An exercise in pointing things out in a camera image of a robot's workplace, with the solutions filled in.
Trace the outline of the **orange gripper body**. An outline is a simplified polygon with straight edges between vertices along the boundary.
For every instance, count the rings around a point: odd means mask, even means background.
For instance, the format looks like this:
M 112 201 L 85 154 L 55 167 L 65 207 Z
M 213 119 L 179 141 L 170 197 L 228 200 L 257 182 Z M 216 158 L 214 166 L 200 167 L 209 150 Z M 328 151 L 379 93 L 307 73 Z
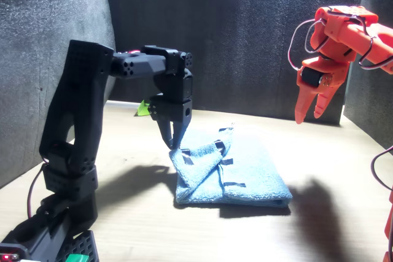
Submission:
M 302 61 L 297 74 L 299 97 L 333 96 L 334 92 L 344 83 L 349 63 L 326 60 L 318 56 Z

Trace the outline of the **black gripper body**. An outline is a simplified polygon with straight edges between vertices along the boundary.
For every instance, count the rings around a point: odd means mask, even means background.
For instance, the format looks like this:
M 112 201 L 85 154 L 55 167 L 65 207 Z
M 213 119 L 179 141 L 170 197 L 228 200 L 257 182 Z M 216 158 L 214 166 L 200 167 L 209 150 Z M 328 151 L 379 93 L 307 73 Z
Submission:
M 150 116 L 154 121 L 174 121 L 190 123 L 192 117 L 192 100 L 173 102 L 162 94 L 152 96 L 149 104 Z

